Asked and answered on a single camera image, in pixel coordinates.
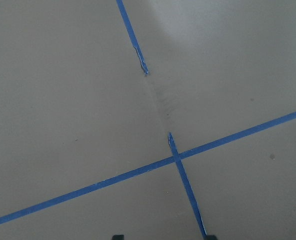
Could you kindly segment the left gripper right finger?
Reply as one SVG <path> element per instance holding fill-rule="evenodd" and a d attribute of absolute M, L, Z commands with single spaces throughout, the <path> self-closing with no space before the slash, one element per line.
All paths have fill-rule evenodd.
<path fill-rule="evenodd" d="M 206 240 L 216 240 L 216 235 L 206 235 Z"/>

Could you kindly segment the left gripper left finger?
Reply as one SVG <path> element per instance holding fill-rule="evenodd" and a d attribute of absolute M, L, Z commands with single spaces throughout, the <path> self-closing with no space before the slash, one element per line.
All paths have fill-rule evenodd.
<path fill-rule="evenodd" d="M 113 235 L 112 240 L 124 240 L 124 235 L 123 234 Z"/>

